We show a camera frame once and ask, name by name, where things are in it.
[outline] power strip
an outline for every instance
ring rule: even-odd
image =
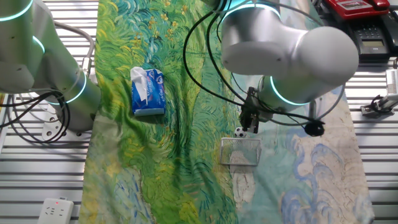
[[[71,201],[46,198],[37,224],[69,224],[72,210]]]

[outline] black and white ball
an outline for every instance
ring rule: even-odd
[[[235,137],[236,138],[244,138],[246,137],[246,132],[243,131],[242,127],[238,127],[235,129]]]

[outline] blue light ring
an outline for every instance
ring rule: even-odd
[[[283,100],[285,103],[288,103],[288,104],[294,105],[294,106],[303,106],[303,105],[309,104],[309,103],[294,103],[294,102],[291,102],[290,100],[284,98],[284,97],[278,92],[278,90],[276,89],[275,84],[274,84],[274,80],[272,79],[272,77],[270,77],[270,81],[271,81],[271,86],[272,86],[272,89],[273,89],[274,93],[275,93],[281,100]]]
[[[33,36],[33,41],[35,41],[37,44],[40,45],[40,47],[41,47],[42,50],[43,50],[43,54],[44,54],[44,53],[45,53],[45,48],[44,48],[44,45],[41,43],[41,41],[40,41],[37,37],[35,37],[35,36]]]
[[[231,13],[236,12],[236,11],[238,11],[238,10],[240,10],[240,9],[247,9],[247,8],[251,8],[251,7],[256,7],[256,8],[261,8],[261,9],[269,9],[269,10],[271,10],[272,12],[276,13],[276,14],[278,15],[279,19],[280,19],[280,13],[279,13],[278,10],[276,10],[274,7],[271,7],[271,6],[268,6],[268,5],[265,5],[265,4],[253,4],[253,3],[252,3],[252,4],[244,4],[243,6],[239,6],[239,7],[237,7],[236,9],[233,9],[233,10],[227,12],[227,13],[225,14],[224,18],[223,18],[223,21],[224,21],[225,18],[226,18],[227,16],[229,16]]]
[[[33,0],[31,0],[30,3],[21,12],[18,12],[17,14],[14,14],[12,16],[2,17],[2,18],[0,18],[0,22],[10,21],[10,20],[20,17],[21,15],[25,14],[30,9],[30,7],[32,5],[33,5]]]
[[[68,100],[67,103],[73,102],[75,99],[77,99],[77,98],[84,92],[84,90],[85,90],[85,88],[86,88],[86,85],[87,85],[87,76],[84,75],[84,77],[85,77],[85,84],[83,85],[83,88],[80,90],[79,94],[77,94],[77,95],[76,95],[75,97],[73,97],[72,99]],[[51,105],[59,105],[59,103],[51,103],[51,102],[48,102],[48,103],[50,103]]]

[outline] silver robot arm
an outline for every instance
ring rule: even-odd
[[[263,104],[286,113],[344,85],[354,75],[359,57],[344,32],[333,27],[288,27],[277,6],[260,0],[228,11],[222,21],[221,59],[233,73],[264,75],[259,86],[249,89],[255,95],[246,100],[249,108]],[[272,113],[259,110],[241,114],[243,128],[254,132],[259,121],[271,119]]]
[[[91,129],[100,89],[62,44],[50,10],[41,0],[0,0],[0,6],[0,91],[61,91],[70,107],[69,129]],[[84,62],[87,70],[91,59]],[[57,100],[47,101],[60,115]]]

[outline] wire mesh basket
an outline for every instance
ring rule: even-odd
[[[259,139],[222,138],[220,164],[257,166],[261,155]]]

